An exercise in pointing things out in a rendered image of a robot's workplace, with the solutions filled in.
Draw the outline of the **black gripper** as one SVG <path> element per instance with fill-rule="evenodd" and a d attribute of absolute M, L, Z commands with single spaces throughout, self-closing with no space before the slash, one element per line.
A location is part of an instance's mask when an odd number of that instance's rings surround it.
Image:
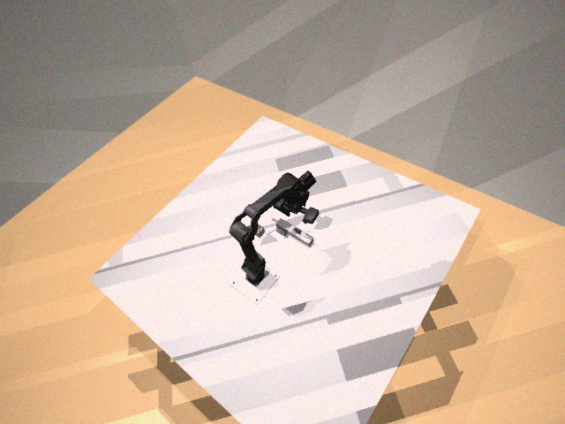
<path fill-rule="evenodd" d="M 300 195 L 301 196 L 301 195 Z M 290 217 L 290 212 L 293 214 L 298 214 L 299 212 L 305 214 L 303 218 L 303 223 L 310 223 L 313 224 L 316 220 L 317 216 L 319 215 L 319 210 L 316 208 L 310 207 L 309 209 L 303 208 L 302 200 L 303 196 L 301 196 L 300 202 L 297 204 L 289 204 L 285 199 L 279 200 L 273 207 L 279 210 L 280 212 L 284 213 L 286 216 Z"/>

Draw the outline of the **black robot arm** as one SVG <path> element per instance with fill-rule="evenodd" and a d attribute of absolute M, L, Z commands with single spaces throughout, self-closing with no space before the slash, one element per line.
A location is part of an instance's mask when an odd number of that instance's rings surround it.
<path fill-rule="evenodd" d="M 255 250 L 252 243 L 258 230 L 260 216 L 281 199 L 285 199 L 289 204 L 297 204 L 300 202 L 301 196 L 303 196 L 301 201 L 305 207 L 306 201 L 309 198 L 309 192 L 307 190 L 315 183 L 316 179 L 309 170 L 300 178 L 287 172 L 278 179 L 274 188 L 257 199 L 253 204 L 247 205 L 243 213 L 236 216 L 232 222 L 229 233 L 238 241 L 245 254 L 245 261 L 241 269 L 246 273 L 247 279 L 245 278 L 245 280 L 255 287 L 257 287 L 265 277 L 264 271 L 266 267 L 264 257 Z M 245 216 L 249 216 L 252 219 L 251 229 L 241 222 L 242 218 Z"/>

